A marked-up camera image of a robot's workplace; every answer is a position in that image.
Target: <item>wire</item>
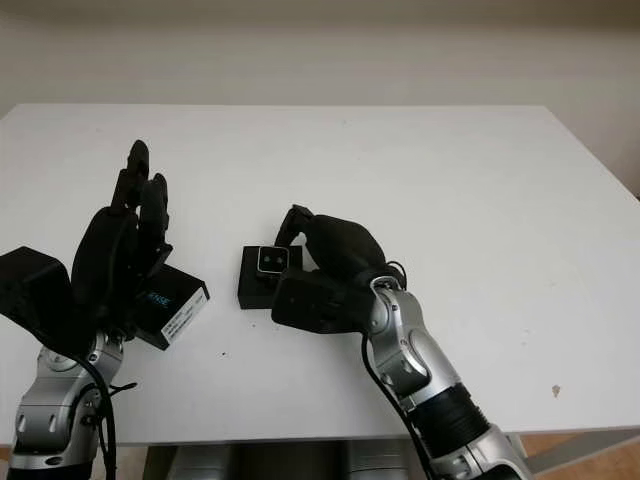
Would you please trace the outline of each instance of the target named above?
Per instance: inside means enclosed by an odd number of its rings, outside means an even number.
[[[366,335],[362,335],[362,344],[361,344],[360,350],[362,353],[362,361],[364,363],[364,368],[367,370],[367,373],[369,374],[369,376],[372,378],[372,380],[378,386],[378,388],[382,391],[383,395],[389,401],[393,409],[396,411],[396,413],[402,420],[402,423],[404,423],[404,426],[409,431],[409,435],[411,436],[411,440],[413,441],[413,445],[416,449],[416,453],[418,454],[418,458],[420,459],[420,464],[422,465],[422,469],[424,470],[424,473],[427,476],[427,479],[433,480],[436,478],[436,476],[435,476],[435,473],[433,472],[433,469],[431,468],[431,461],[429,460],[429,456],[427,455],[427,452],[424,448],[424,445],[422,444],[422,441],[420,440],[420,437],[418,437],[418,434],[413,428],[413,425],[405,415],[402,408],[400,408],[400,405],[398,404],[398,401],[396,400],[396,398],[389,391],[389,389],[385,387],[384,383],[382,383],[382,380],[380,380],[378,375],[376,375],[376,373],[373,370],[373,367],[371,366],[371,362],[369,361],[369,351],[367,349],[368,343],[369,343],[369,338]]]
[[[390,267],[393,267],[393,266],[397,267],[397,270],[399,270],[402,273],[402,277],[403,277],[404,285],[402,285],[402,288],[407,288],[407,271],[404,269],[402,264],[395,260],[391,260],[390,262],[387,262],[387,265]]]
[[[100,447],[102,448],[102,455],[104,457],[104,468],[106,472],[106,480],[116,480],[116,422],[113,415],[113,404],[111,403],[111,395],[107,384],[102,378],[100,372],[86,358],[74,355],[69,357],[72,360],[78,362],[82,368],[93,378],[93,381],[100,392],[100,410],[102,412],[101,417],[98,418],[98,434],[101,436]],[[102,434],[102,417],[107,422],[107,442],[106,448],[104,446],[104,435]]]
[[[138,386],[138,382],[131,382],[123,385],[122,387],[116,387],[115,385],[109,385],[109,388],[113,391],[109,394],[109,396],[113,397],[120,392],[124,392],[125,390],[131,390],[132,388],[136,388]]]

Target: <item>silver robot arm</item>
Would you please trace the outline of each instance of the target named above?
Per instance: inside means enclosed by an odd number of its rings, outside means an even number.
[[[102,332],[87,361],[108,385],[122,362],[122,341]],[[101,396],[76,361],[42,347],[37,377],[22,397],[8,480],[88,480],[98,448]]]
[[[367,326],[379,378],[420,432],[438,478],[532,480],[524,460],[487,422],[455,369],[429,335],[417,299],[394,277],[371,284]]]

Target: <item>black box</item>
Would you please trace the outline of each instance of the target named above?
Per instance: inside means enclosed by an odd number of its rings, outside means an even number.
[[[240,308],[271,308],[280,275],[289,267],[302,268],[300,245],[244,247],[238,281]]]
[[[202,280],[163,265],[138,298],[134,321],[136,336],[166,350],[209,300]]]

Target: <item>white label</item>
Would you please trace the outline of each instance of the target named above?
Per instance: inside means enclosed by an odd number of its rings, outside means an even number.
[[[172,343],[176,337],[189,325],[193,317],[200,311],[202,306],[206,303],[207,297],[204,294],[204,290],[200,287],[196,292],[191,295],[191,298],[185,303],[180,310],[176,312],[171,320],[162,327],[162,335],[167,342]]]

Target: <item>robotic hand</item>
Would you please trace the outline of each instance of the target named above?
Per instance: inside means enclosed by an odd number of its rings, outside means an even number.
[[[425,329],[404,268],[387,262],[361,225],[294,205],[275,245],[286,247],[299,233],[319,269],[290,267],[282,274],[273,320],[315,333],[363,334],[365,366],[405,422],[429,477],[533,479]],[[377,373],[369,365],[368,342]]]
[[[21,247],[0,256],[0,314],[42,344],[37,377],[16,416],[8,479],[87,480],[98,437],[115,479],[115,423],[107,385],[136,331],[135,304],[172,250],[167,184],[151,180],[149,151],[133,145],[111,205],[93,217],[71,273],[55,258]],[[140,207],[140,216],[136,214]],[[102,420],[107,422],[104,446]]]

